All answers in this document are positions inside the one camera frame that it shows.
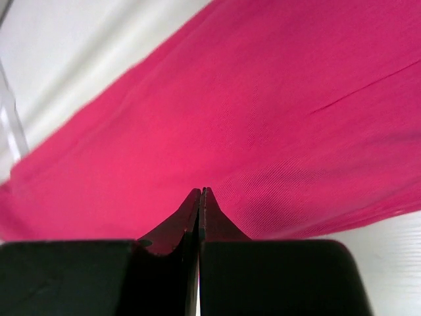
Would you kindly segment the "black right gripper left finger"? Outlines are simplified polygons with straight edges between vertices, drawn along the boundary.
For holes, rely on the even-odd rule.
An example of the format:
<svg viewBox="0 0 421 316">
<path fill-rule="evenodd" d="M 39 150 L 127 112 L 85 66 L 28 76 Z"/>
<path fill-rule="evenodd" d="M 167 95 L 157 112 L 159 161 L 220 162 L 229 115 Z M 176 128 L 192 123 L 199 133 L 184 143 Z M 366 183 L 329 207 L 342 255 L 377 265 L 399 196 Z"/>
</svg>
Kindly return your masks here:
<svg viewBox="0 0 421 316">
<path fill-rule="evenodd" d="M 194 315 L 201 191 L 137 240 L 8 242 L 2 315 Z"/>
</svg>

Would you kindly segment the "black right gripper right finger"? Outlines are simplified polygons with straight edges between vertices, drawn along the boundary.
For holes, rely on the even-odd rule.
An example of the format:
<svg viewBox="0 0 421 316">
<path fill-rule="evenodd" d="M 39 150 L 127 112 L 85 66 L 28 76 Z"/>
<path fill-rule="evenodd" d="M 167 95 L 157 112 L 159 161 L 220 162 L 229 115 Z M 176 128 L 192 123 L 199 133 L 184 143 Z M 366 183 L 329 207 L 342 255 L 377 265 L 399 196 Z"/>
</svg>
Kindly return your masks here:
<svg viewBox="0 0 421 316">
<path fill-rule="evenodd" d="M 254 241 L 210 188 L 199 204 L 202 315 L 371 315 L 349 250 L 334 240 Z"/>
</svg>

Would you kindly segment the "pink trousers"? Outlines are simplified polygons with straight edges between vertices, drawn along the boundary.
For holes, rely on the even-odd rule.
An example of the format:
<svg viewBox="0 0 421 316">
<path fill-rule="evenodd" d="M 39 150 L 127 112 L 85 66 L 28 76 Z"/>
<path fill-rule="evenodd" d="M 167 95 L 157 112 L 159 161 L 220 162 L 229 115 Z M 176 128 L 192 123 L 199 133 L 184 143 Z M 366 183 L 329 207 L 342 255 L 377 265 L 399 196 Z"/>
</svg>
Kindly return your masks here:
<svg viewBox="0 0 421 316">
<path fill-rule="evenodd" d="M 1 238 L 135 238 L 209 186 L 253 238 L 420 209 L 420 2 L 213 1 L 1 185 Z"/>
</svg>

